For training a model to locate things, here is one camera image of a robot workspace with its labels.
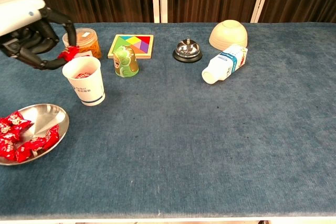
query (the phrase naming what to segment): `silver plate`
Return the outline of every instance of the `silver plate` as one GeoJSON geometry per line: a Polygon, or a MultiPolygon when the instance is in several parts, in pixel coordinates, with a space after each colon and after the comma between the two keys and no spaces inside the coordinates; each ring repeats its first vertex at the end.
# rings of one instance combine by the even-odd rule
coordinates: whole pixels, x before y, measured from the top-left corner
{"type": "Polygon", "coordinates": [[[36,157],[32,156],[31,158],[21,163],[0,157],[0,165],[21,165],[38,159],[54,149],[59,144],[59,142],[61,142],[68,131],[69,116],[64,109],[57,105],[47,103],[35,104],[20,109],[19,112],[22,114],[24,119],[32,121],[33,124],[20,135],[21,141],[17,143],[17,146],[29,141],[34,136],[44,137],[46,135],[46,131],[56,124],[59,125],[59,140],[50,149],[46,151],[40,150],[38,151],[38,155],[36,157]]]}

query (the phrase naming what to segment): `jar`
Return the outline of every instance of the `jar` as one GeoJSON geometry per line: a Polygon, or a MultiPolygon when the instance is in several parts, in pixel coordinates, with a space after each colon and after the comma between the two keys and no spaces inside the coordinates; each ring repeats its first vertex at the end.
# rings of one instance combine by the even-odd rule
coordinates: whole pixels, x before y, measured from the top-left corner
{"type": "MultiPolygon", "coordinates": [[[[79,47],[79,53],[78,53],[79,55],[77,56],[92,55],[98,59],[101,58],[101,50],[95,30],[90,28],[77,28],[76,36],[77,36],[77,46],[79,47]]],[[[68,47],[69,46],[68,34],[64,34],[62,39],[65,47],[68,47]]]]}

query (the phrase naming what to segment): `white paper cup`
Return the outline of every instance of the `white paper cup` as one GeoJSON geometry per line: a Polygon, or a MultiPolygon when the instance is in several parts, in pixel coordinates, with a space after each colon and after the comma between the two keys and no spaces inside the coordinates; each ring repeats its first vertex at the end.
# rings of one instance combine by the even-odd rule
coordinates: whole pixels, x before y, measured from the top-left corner
{"type": "Polygon", "coordinates": [[[98,59],[89,56],[75,58],[64,65],[62,73],[69,80],[84,105],[94,106],[105,99],[100,61],[98,59]],[[85,72],[91,75],[82,79],[75,78],[78,74],[85,72]]]}

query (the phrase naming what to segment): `blue tablecloth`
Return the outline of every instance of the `blue tablecloth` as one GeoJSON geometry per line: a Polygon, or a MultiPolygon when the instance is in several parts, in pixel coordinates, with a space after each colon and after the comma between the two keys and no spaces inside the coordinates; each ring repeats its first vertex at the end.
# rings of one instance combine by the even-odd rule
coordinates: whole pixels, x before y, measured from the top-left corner
{"type": "Polygon", "coordinates": [[[201,72],[219,52],[215,24],[76,26],[98,33],[98,106],[81,104],[61,69],[0,57],[0,116],[36,103],[70,116],[48,155],[0,167],[1,220],[336,216],[336,24],[245,24],[246,65],[212,86],[201,72]],[[106,58],[122,33],[154,35],[133,78],[106,58]],[[203,51],[197,63],[172,57],[187,36],[203,51]]]}

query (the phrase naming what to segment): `white bottle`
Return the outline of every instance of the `white bottle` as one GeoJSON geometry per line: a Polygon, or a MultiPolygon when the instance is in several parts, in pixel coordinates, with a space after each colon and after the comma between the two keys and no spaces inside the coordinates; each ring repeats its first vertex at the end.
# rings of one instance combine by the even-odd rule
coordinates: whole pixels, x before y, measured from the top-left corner
{"type": "Polygon", "coordinates": [[[247,48],[231,45],[212,58],[209,65],[202,71],[203,80],[208,84],[224,81],[234,71],[245,64],[247,48]]]}

